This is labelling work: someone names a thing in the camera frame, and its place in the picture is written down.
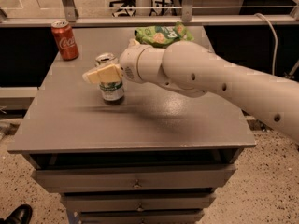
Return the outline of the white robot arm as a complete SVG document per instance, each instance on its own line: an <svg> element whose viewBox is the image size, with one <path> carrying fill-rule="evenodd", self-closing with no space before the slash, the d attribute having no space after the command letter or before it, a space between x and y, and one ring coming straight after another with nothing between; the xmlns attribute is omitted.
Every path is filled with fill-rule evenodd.
<svg viewBox="0 0 299 224"><path fill-rule="evenodd" d="M299 83L229 63L208 49L179 41L165 49L134 44L117 64L95 67L82 75L91 84L153 83L189 97L212 92L299 142Z"/></svg>

